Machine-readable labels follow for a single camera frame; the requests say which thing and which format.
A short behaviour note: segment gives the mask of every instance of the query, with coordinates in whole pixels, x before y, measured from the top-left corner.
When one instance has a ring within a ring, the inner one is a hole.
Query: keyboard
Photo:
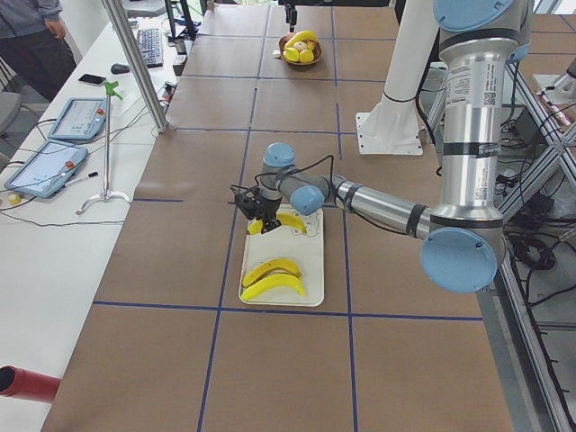
[[[142,53],[144,64],[148,68],[162,66],[162,33],[160,29],[140,29],[136,34],[136,42]]]

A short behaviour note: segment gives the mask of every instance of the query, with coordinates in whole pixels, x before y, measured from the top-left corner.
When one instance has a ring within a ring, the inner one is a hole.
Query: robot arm
[[[238,206],[249,219],[255,213],[245,208],[258,208],[266,232],[280,224],[275,213],[283,197],[304,215],[332,202],[424,239],[421,264],[436,284],[460,293],[489,284],[506,252],[502,215],[493,203],[504,67],[527,54],[532,5],[532,0],[435,1],[440,58],[448,65],[442,196],[435,208],[339,175],[307,177],[283,143],[268,148],[262,184],[238,193]]]

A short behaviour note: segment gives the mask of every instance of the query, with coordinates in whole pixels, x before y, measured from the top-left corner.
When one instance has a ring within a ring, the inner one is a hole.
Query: yellow object
[[[296,216],[295,214],[290,213],[278,213],[276,218],[280,221],[282,225],[287,225],[289,227],[296,228],[302,234],[306,234],[306,225],[304,225],[304,221]],[[262,232],[262,221],[257,220],[254,223],[251,223],[248,226],[248,234],[258,234]]]
[[[242,286],[250,286],[262,279],[265,276],[270,275],[272,272],[281,271],[292,276],[296,276],[298,279],[302,278],[302,272],[296,263],[288,258],[276,258],[266,261],[265,263],[259,265],[251,272],[248,272],[244,279],[242,279]]]
[[[22,197],[18,193],[10,193],[8,195],[8,202],[11,205],[18,205],[22,201]]]
[[[294,43],[296,42],[300,42],[300,41],[314,41],[314,42],[318,42],[318,36],[316,36],[316,33],[312,30],[302,30],[302,31],[298,31],[296,34],[294,34],[290,40],[288,40],[286,42],[286,45],[284,45],[284,48],[290,48],[294,46]]]
[[[314,61],[314,53],[309,49],[305,49],[300,53],[300,62],[301,63],[310,63]]]
[[[240,298],[247,302],[254,299],[258,295],[265,293],[273,288],[279,286],[287,286],[298,292],[299,295],[304,297],[306,291],[302,286],[302,281],[292,274],[271,274],[264,279],[260,279],[258,282],[250,285],[244,292],[240,295]]]
[[[300,42],[294,43],[294,46],[293,46],[293,47],[294,47],[295,49],[297,49],[299,52],[308,49],[308,45],[306,44],[306,42],[304,42],[304,41],[302,41],[302,40],[301,40]]]
[[[300,52],[296,48],[286,48],[282,55],[288,61],[297,62],[298,58],[300,57]]]

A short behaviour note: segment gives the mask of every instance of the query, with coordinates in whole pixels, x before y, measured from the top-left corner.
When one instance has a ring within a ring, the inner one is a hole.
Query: toy banana
[[[247,302],[258,295],[265,293],[273,288],[279,286],[288,286],[298,292],[299,295],[304,297],[306,292],[302,286],[302,282],[296,276],[292,274],[271,274],[264,279],[260,279],[258,282],[250,285],[244,292],[240,295],[240,298]]]
[[[288,225],[289,227],[296,228],[302,234],[306,234],[306,225],[304,225],[304,221],[299,216],[290,213],[278,213],[276,218],[282,225]],[[261,220],[257,220],[248,226],[248,234],[258,234],[259,232],[262,232]]]
[[[250,286],[263,277],[270,275],[274,271],[282,271],[289,275],[296,276],[298,279],[302,278],[300,268],[291,259],[276,258],[266,261],[251,272],[247,273],[246,276],[244,276],[244,279],[242,279],[242,286]]]
[[[314,41],[314,42],[318,42],[318,36],[316,35],[316,33],[312,30],[302,30],[302,31],[298,31],[296,34],[294,34],[287,42],[286,45],[284,45],[284,48],[290,48],[294,45],[294,43],[296,42],[300,42],[300,41]]]

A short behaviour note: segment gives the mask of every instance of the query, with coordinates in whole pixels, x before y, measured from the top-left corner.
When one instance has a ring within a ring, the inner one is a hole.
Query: table
[[[158,25],[159,21],[144,20],[141,25]],[[155,88],[166,81],[175,82],[172,58],[176,50],[165,47],[164,67],[150,69]],[[77,82],[84,73],[92,73],[110,80],[118,80],[124,100],[112,102],[112,130],[139,119],[112,142],[111,184],[130,197],[152,150],[155,136],[154,122],[149,115],[132,74],[113,76],[113,63],[126,64],[122,47],[112,27],[108,25],[94,46],[86,53],[73,75],[66,82],[42,119],[56,118],[69,97],[105,97],[103,87]],[[51,125],[40,126],[43,133]],[[30,152],[44,141],[33,130],[13,157],[26,160]],[[0,292],[2,329],[0,364],[15,365],[43,374],[61,377],[67,368],[86,314],[113,245],[126,217],[129,205],[114,201],[97,203],[82,217],[75,215],[82,202],[103,189],[104,144],[101,139],[87,145],[94,154],[79,169],[77,175],[92,171],[100,175],[74,184],[50,200],[36,199],[8,214],[38,223],[69,223],[77,221],[118,221],[108,225],[39,228],[0,215],[0,237],[3,240],[0,262],[3,281]],[[7,168],[0,175],[4,182],[15,168]],[[0,193],[1,208],[9,207],[8,192]],[[27,400],[3,398],[0,403],[0,429],[4,432],[40,430],[50,405]]]
[[[282,7],[206,14],[44,431],[512,430],[475,298],[428,281],[416,240],[328,206],[322,305],[239,301],[246,221],[229,186],[269,143],[303,165],[335,154],[337,172],[417,202],[439,193],[430,146],[357,153],[392,10],[302,7],[299,25],[325,53],[307,72],[271,56]]]

